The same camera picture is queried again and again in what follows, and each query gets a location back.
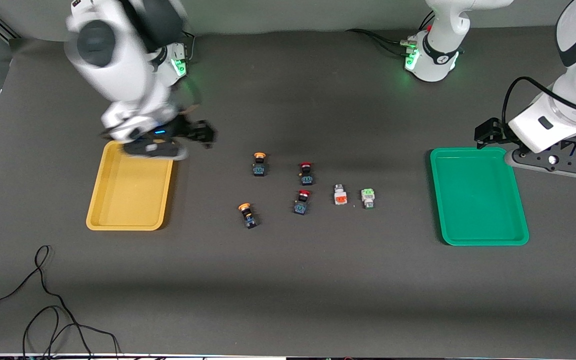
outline black cable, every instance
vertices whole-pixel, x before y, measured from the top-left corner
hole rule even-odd
[[[430,10],[430,12],[421,21],[421,25],[419,25],[419,30],[422,30],[425,27],[425,25],[435,17],[434,13],[435,13],[434,11]]]
[[[13,296],[16,292],[18,292],[19,289],[21,289],[21,288],[23,287],[23,285],[26,284],[26,282],[30,279],[30,277],[32,277],[33,275],[35,275],[35,274],[39,271],[39,267],[41,267],[41,266],[44,264],[45,261],[46,261],[46,258],[44,257],[43,260],[41,261],[41,264],[39,264],[39,266],[37,266],[37,268],[35,268],[32,272],[30,272],[30,273],[28,274],[28,276],[26,276],[26,277],[23,279],[23,281],[21,282],[21,284],[19,284],[19,286],[16,287],[16,289],[14,289],[12,292],[10,292],[9,294],[7,294],[6,296],[1,297],[1,298],[0,298],[0,301],[5,300],[5,299],[11,297],[11,296]]]
[[[183,34],[187,37],[192,38],[192,44],[190,45],[190,56],[186,56],[188,61],[193,59],[195,55],[195,41],[197,41],[197,37],[194,34],[190,34],[190,32],[184,31]]]
[[[421,24],[421,27],[419,27],[419,30],[422,30],[423,28],[425,28],[428,24],[430,24],[430,22],[435,18],[435,16],[430,16],[430,18],[425,21],[424,23]]]
[[[62,327],[61,330],[59,330],[59,332],[57,332],[57,335],[55,335],[54,332],[52,333],[52,337],[50,338],[50,343],[48,344],[48,348],[46,348],[46,351],[44,351],[44,354],[47,354],[48,357],[50,357],[50,348],[55,344],[55,342],[57,342],[57,340],[62,335],[62,333],[65,330],[67,330],[68,328],[70,328],[71,326],[76,326],[76,324],[75,323],[69,323],[68,325],[64,325],[64,327]],[[118,358],[119,353],[122,353],[122,348],[121,348],[121,346],[119,346],[119,341],[117,340],[117,337],[113,333],[110,333],[108,331],[99,330],[98,328],[94,328],[93,326],[88,326],[88,325],[83,325],[83,324],[80,324],[79,326],[81,326],[84,329],[94,331],[96,333],[110,336],[112,338],[112,345],[114,346],[114,355]]]
[[[43,257],[40,260],[40,254],[42,253],[42,251],[45,250],[45,253],[43,255]],[[46,307],[44,307],[43,309],[41,309],[39,312],[37,312],[34,317],[32,317],[32,319],[30,320],[30,322],[28,323],[28,325],[25,327],[25,331],[23,331],[23,338],[22,338],[22,351],[23,351],[23,358],[22,360],[26,360],[26,340],[28,339],[28,332],[30,331],[30,327],[33,325],[33,323],[35,322],[35,320],[44,312],[46,312],[47,310],[53,310],[53,312],[55,313],[55,328],[52,331],[52,335],[50,337],[50,343],[48,344],[48,347],[46,348],[45,354],[48,355],[48,358],[51,357],[51,351],[52,351],[52,346],[55,343],[55,341],[57,340],[57,338],[59,337],[59,335],[61,335],[62,332],[64,332],[64,330],[66,330],[67,328],[70,328],[70,326],[74,326],[77,328],[77,331],[79,333],[79,337],[81,339],[81,343],[83,344],[84,348],[86,348],[87,353],[92,356],[92,351],[90,350],[90,347],[88,346],[86,339],[84,338],[84,334],[82,331],[82,328],[87,329],[87,330],[91,330],[94,331],[96,333],[100,333],[100,334],[105,334],[108,335],[110,337],[112,337],[112,342],[114,345],[114,352],[115,355],[117,355],[117,357],[119,357],[119,352],[121,351],[121,347],[119,346],[119,341],[117,340],[117,337],[110,332],[107,331],[103,331],[103,330],[99,330],[98,328],[94,328],[92,326],[87,326],[87,325],[83,325],[81,323],[79,323],[74,315],[73,312],[71,312],[71,310],[66,306],[66,302],[64,301],[64,298],[59,295],[56,294],[54,292],[51,292],[50,290],[48,290],[48,287],[46,286],[46,280],[44,278],[44,271],[42,269],[42,266],[45,264],[46,259],[48,259],[48,255],[50,254],[50,246],[48,245],[42,245],[37,252],[34,255],[34,266],[35,269],[30,272],[30,274],[28,274],[23,281],[18,285],[18,287],[16,287],[16,289],[14,289],[12,292],[10,292],[9,294],[7,294],[6,296],[3,296],[2,298],[0,298],[0,301],[5,300],[11,296],[13,296],[13,294],[15,294],[16,292],[19,291],[19,289],[21,289],[30,279],[30,277],[32,277],[33,275],[35,275],[37,272],[39,273],[39,277],[41,279],[41,287],[43,289],[43,291],[50,295],[50,296],[54,296],[56,298],[59,299],[59,303],[61,304],[61,306],[59,305],[48,305]],[[59,317],[59,311],[61,310],[62,312],[65,312],[68,314],[68,316],[70,317],[72,323],[69,323],[68,325],[64,326],[59,332],[57,332],[57,328],[59,328],[59,321],[60,321],[60,317]]]
[[[384,39],[384,41],[387,41],[389,44],[396,44],[399,45],[399,43],[397,41],[393,41],[391,39],[387,39],[379,34],[375,34],[372,31],[368,31],[368,30],[363,30],[363,29],[350,29],[350,30],[346,30],[346,32],[353,32],[353,33],[359,33],[359,34],[365,34],[368,35],[368,37],[370,39],[372,39],[372,41],[374,41],[379,47],[381,47],[382,49],[388,51],[390,54],[393,55],[397,55],[398,57],[400,56],[405,56],[404,54],[400,53],[400,52],[396,52],[391,50],[391,48],[388,48],[386,46],[386,44],[382,43],[380,40]]]
[[[48,287],[46,287],[46,280],[44,279],[44,271],[41,268],[40,263],[37,261],[39,253],[41,253],[42,249],[44,249],[44,248],[46,250],[46,254],[43,256],[43,260],[41,260],[41,264],[43,264],[46,261],[46,258],[48,258],[48,254],[50,253],[50,247],[48,247],[48,245],[43,245],[39,248],[39,250],[37,250],[37,253],[35,253],[35,255],[34,255],[34,266],[37,268],[37,270],[39,270],[39,277],[41,278],[41,287],[43,289],[43,292],[45,292],[46,294],[48,294],[50,296],[54,296],[57,299],[59,299],[59,303],[61,303],[61,307],[66,311],[66,313],[68,313],[68,316],[70,317],[71,321],[75,324],[77,331],[79,332],[79,337],[81,338],[81,342],[82,342],[84,348],[86,348],[87,353],[92,354],[92,351],[90,350],[90,347],[88,346],[88,344],[86,343],[86,339],[84,338],[84,333],[82,332],[82,328],[80,328],[81,324],[79,322],[77,322],[77,319],[75,319],[73,312],[71,312],[71,310],[68,308],[68,306],[66,306],[66,303],[64,302],[64,298],[59,294],[55,294],[54,292],[50,292],[50,290],[48,290]]]
[[[567,107],[570,107],[570,108],[576,110],[576,104],[574,102],[570,102],[569,100],[566,100],[565,98],[557,95],[556,93],[554,93],[553,91],[548,89],[546,86],[537,82],[537,80],[533,79],[532,77],[519,76],[512,82],[512,84],[510,84],[510,86],[508,87],[508,91],[505,92],[505,98],[503,99],[503,107],[501,109],[501,124],[504,127],[506,125],[506,109],[508,107],[508,101],[510,100],[510,94],[513,92],[515,85],[517,85],[518,82],[521,82],[521,80],[526,80],[526,82],[529,82],[530,84],[534,85],[535,88],[548,94],[554,100],[557,100],[558,102],[562,103],[563,105],[566,105]]]
[[[30,331],[30,326],[33,325],[33,323],[36,321],[36,319],[39,317],[39,315],[43,314],[46,310],[52,310],[54,312],[55,315],[55,324],[54,324],[54,330],[52,330],[52,336],[50,337],[52,339],[52,337],[55,336],[55,333],[57,333],[57,329],[59,328],[59,311],[57,310],[61,310],[62,308],[57,306],[57,305],[48,305],[46,307],[44,307],[43,309],[39,310],[39,312],[37,312],[32,319],[30,320],[30,322],[28,323],[28,325],[25,326],[25,330],[23,331],[23,337],[21,339],[21,352],[22,352],[22,360],[26,360],[26,340],[28,340],[28,332]],[[48,345],[48,357],[50,358],[50,350],[52,348],[52,344]]]
[[[385,37],[383,37],[382,35],[377,34],[377,33],[374,32],[374,31],[370,31],[370,30],[366,30],[366,29],[356,29],[356,28],[355,28],[355,29],[348,29],[348,30],[346,30],[346,32],[366,34],[366,35],[368,35],[369,37],[377,38],[377,39],[379,39],[380,41],[383,41],[384,43],[388,43],[388,44],[392,44],[392,45],[399,45],[399,44],[400,44],[399,41],[395,41],[395,40],[393,40],[393,39],[385,38]]]

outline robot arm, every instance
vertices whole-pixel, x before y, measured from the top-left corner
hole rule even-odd
[[[501,121],[492,118],[480,125],[475,130],[475,140],[478,148],[490,143],[518,144],[520,148],[506,158],[511,166],[576,177],[576,0],[562,12],[556,35],[566,73],[554,82],[551,90],[528,77],[515,80],[504,104],[519,80],[528,80],[542,93],[507,123],[503,114]]]
[[[112,101],[102,123],[126,153],[181,160],[187,152],[176,138],[212,144],[214,130],[190,123],[169,100],[170,86],[185,75],[178,67],[185,59],[176,43],[184,25],[178,0],[74,0],[71,12],[66,55]]]
[[[434,11],[430,30],[410,36],[417,46],[405,69],[425,82],[439,82],[455,67],[458,49],[471,29],[466,12],[507,7],[514,0],[425,0]]]

